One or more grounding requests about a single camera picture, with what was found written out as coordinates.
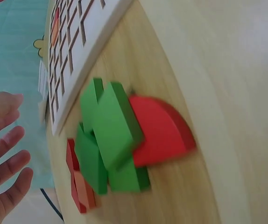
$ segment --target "green rectangular block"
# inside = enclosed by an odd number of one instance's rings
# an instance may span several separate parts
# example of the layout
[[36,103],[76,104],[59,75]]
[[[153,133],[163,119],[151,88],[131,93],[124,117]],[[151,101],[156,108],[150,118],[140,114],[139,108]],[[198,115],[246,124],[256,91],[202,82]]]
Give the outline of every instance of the green rectangular block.
[[119,169],[108,171],[108,178],[112,191],[141,192],[150,188],[147,168],[136,168],[133,158]]
[[86,133],[90,133],[92,131],[92,119],[103,91],[102,79],[93,78],[80,96],[81,115],[84,132]]
[[104,90],[92,127],[107,170],[122,165],[144,140],[127,94],[117,82]]
[[106,194],[108,172],[104,166],[96,139],[91,134],[84,133],[82,123],[78,125],[77,129],[75,153],[84,179],[97,194]]

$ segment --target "grid board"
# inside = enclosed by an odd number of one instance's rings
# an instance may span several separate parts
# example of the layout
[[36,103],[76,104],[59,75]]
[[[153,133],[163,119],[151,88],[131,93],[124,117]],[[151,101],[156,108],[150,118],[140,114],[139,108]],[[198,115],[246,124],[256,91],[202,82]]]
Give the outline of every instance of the grid board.
[[59,134],[86,76],[132,0],[56,0],[50,19],[49,97]]

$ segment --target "finger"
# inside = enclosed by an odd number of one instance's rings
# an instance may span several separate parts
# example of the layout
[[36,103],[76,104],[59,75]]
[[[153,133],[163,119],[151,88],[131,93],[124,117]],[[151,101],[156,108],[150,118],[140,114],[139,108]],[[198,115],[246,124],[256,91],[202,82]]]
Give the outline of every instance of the finger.
[[22,104],[23,99],[22,94],[13,95],[8,92],[0,92],[0,118],[17,110]]
[[24,168],[13,186],[6,192],[0,194],[0,200],[4,206],[6,215],[23,199],[30,189],[33,171],[31,168]]
[[0,139],[0,158],[14,147],[25,134],[24,128],[16,126]]
[[20,117],[20,112],[18,110],[15,110],[5,115],[3,118],[0,118],[0,131],[3,128],[14,123],[19,117]]
[[30,153],[26,150],[22,150],[0,164],[0,185],[26,166],[29,163],[30,158]]

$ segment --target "black cable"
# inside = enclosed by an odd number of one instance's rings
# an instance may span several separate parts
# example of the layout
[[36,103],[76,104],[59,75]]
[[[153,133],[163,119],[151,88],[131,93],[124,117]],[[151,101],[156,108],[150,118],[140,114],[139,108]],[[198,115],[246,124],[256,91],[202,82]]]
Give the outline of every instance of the black cable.
[[60,211],[57,209],[57,207],[53,204],[53,202],[50,200],[50,198],[48,197],[46,191],[44,189],[40,189],[42,194],[44,195],[44,197],[46,198],[46,200],[48,201],[48,203],[51,205],[51,207],[53,208],[53,210],[57,213],[57,215],[63,220],[63,215],[60,213]]

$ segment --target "blue cloth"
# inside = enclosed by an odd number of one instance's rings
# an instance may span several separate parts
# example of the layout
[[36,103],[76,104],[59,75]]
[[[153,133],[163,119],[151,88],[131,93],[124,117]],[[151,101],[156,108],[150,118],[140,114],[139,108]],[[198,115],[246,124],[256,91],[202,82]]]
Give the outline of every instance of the blue cloth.
[[[25,137],[8,152],[0,163],[26,149],[31,153],[29,164],[34,170],[32,189],[54,187],[49,162],[45,128],[40,125],[37,91],[40,58],[33,42],[43,36],[48,0],[4,0],[0,3],[0,91],[23,93],[21,116],[0,137],[15,125],[25,128]],[[0,187],[8,189],[17,175]]]

